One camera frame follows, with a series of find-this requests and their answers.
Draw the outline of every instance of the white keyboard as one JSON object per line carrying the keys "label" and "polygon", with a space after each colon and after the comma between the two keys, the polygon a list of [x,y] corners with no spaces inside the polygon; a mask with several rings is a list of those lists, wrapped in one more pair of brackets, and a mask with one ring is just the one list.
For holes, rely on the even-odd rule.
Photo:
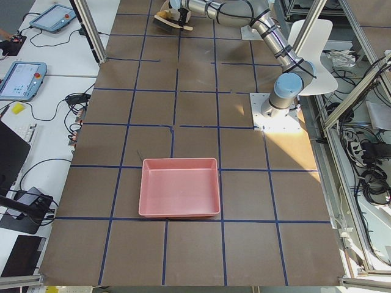
{"label": "white keyboard", "polygon": [[13,129],[16,134],[18,134],[25,142],[30,145],[33,143],[34,134],[37,131],[37,124],[30,123],[18,126]]}

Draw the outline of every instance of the white desk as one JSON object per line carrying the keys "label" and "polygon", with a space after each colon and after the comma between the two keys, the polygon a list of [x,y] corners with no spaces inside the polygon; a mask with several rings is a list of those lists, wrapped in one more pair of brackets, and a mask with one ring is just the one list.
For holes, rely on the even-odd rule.
{"label": "white desk", "polygon": [[[98,31],[110,34],[119,2],[120,0],[87,1]],[[68,0],[58,0],[56,3],[70,7]],[[54,1],[50,0],[36,0],[30,12],[41,13],[53,4]],[[28,15],[20,29],[29,27],[29,22],[35,17],[36,15]],[[75,18],[57,34],[44,31],[41,35],[34,38],[33,42],[36,45],[55,45],[66,42],[70,33],[77,29],[80,29],[80,24],[77,18]],[[5,60],[0,61],[0,77],[7,73],[12,62],[16,60],[44,62],[48,65],[48,74],[50,75],[84,77],[96,77],[98,75],[99,66],[93,58],[86,37],[75,32],[67,44],[57,47],[36,48],[29,40],[39,32],[40,30],[35,28],[26,29],[23,32],[23,35],[27,36],[27,40],[19,54],[15,57],[7,57]],[[109,37],[107,35],[101,35],[104,47],[106,47],[108,39]]]}
{"label": "white desk", "polygon": [[[95,78],[73,78],[47,76],[41,85],[37,96],[31,101],[34,107],[34,115],[37,118],[49,119],[53,117],[57,103],[64,99],[70,93],[84,92],[95,82]],[[0,101],[0,107],[6,105],[7,101]],[[26,171],[34,164],[50,158],[72,159],[71,147],[68,146],[68,131],[64,126],[64,117],[69,111],[66,102],[59,106],[57,115],[53,121],[43,122],[34,120],[31,116],[29,106],[18,115],[12,113],[9,109],[4,115],[2,121],[10,128],[25,125],[28,123],[37,123],[38,130],[35,142],[30,150],[29,157],[23,166]],[[67,125],[74,122],[75,116],[70,114],[67,119]],[[29,189],[35,186],[44,194],[54,197],[56,202],[60,201],[65,180],[67,178],[70,163],[65,161],[45,162],[26,175],[23,180],[23,187]],[[36,236],[48,238],[51,231],[51,225],[40,227]],[[0,228],[1,249],[0,249],[0,272],[4,269],[5,263],[9,257],[16,237],[20,233]]]}

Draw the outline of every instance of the chair seat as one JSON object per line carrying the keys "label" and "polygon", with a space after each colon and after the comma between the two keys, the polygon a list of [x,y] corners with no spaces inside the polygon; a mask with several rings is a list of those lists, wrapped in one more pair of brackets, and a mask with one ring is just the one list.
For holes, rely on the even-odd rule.
{"label": "chair seat", "polygon": [[[288,38],[288,43],[293,46],[304,20],[293,23],[291,32]],[[320,56],[324,46],[329,39],[332,29],[332,22],[329,20],[316,20],[315,24],[306,39],[304,46],[299,53],[299,56],[304,60],[311,62],[315,67],[315,76],[311,84],[309,84],[299,95],[311,96],[331,93],[338,88],[338,82],[333,75],[323,66],[320,61]]]}

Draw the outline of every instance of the pink plastic bin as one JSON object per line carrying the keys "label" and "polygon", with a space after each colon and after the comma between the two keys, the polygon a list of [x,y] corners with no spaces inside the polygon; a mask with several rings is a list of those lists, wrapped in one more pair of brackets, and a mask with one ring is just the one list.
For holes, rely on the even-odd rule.
{"label": "pink plastic bin", "polygon": [[145,159],[139,214],[144,217],[207,217],[220,213],[217,161]]}

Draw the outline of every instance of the tablet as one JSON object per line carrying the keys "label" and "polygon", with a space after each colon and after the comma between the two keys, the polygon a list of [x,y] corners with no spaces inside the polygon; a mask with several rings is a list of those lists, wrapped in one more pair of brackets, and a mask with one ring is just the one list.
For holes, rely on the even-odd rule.
{"label": "tablet", "polygon": [[56,33],[76,17],[72,8],[56,4],[30,21],[30,26]]}
{"label": "tablet", "polygon": [[45,63],[15,61],[0,84],[0,100],[31,100],[37,94],[46,70]]}

